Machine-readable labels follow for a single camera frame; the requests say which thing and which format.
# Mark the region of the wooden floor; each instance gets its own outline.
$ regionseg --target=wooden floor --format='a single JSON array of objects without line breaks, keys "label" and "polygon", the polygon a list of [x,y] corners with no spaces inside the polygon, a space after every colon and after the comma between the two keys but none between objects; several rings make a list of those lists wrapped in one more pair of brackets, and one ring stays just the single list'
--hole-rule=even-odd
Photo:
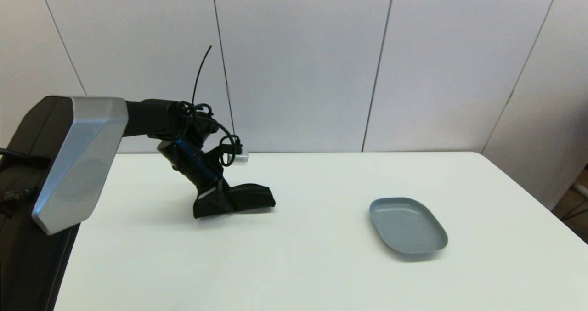
[{"label": "wooden floor", "polygon": [[[578,179],[576,179],[576,181],[588,187],[588,170],[584,170],[580,174]],[[571,210],[584,200],[586,200],[584,196],[582,196],[579,192],[576,192],[575,189],[570,188],[569,190],[567,190],[563,198],[561,198],[560,202],[557,204],[557,206],[553,209],[552,212],[558,218],[561,218],[569,210]],[[584,202],[584,204],[581,207],[576,209],[574,213],[576,213],[577,211],[582,211],[584,209],[588,209],[588,200],[586,200],[586,202]],[[563,223],[565,223],[567,227],[569,227],[582,240],[584,240],[584,242],[588,243],[588,212],[585,212],[582,215],[578,215],[572,219],[568,219]]]}]

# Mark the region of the white table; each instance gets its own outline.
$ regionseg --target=white table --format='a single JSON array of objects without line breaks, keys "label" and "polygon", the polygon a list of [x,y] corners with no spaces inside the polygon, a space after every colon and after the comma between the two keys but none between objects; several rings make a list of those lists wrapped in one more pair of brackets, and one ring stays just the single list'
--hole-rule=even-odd
[{"label": "white table", "polygon": [[[588,246],[479,154],[251,154],[225,177],[275,211],[195,220],[162,156],[116,156],[56,310],[588,310]],[[368,207],[393,196],[444,226],[436,257],[380,242]]]}]

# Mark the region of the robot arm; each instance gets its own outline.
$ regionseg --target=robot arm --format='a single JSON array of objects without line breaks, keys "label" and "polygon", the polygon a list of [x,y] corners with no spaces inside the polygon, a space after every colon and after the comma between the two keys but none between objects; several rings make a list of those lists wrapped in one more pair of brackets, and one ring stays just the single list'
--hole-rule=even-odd
[{"label": "robot arm", "polygon": [[[218,129],[231,144],[202,152]],[[120,139],[136,135],[162,140],[158,150],[197,187],[195,218],[275,206],[267,187],[227,184],[223,166],[243,148],[206,104],[46,97],[2,150],[0,309],[53,308],[79,224],[96,206]]]}]

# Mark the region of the plastic tray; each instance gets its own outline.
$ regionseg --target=plastic tray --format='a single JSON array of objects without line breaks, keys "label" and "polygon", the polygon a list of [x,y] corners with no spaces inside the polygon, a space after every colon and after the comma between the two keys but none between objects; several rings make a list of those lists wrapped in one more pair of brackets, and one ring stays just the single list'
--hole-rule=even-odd
[{"label": "plastic tray", "polygon": [[426,206],[411,198],[380,198],[369,207],[380,238],[405,254],[423,254],[447,246],[447,233]]}]

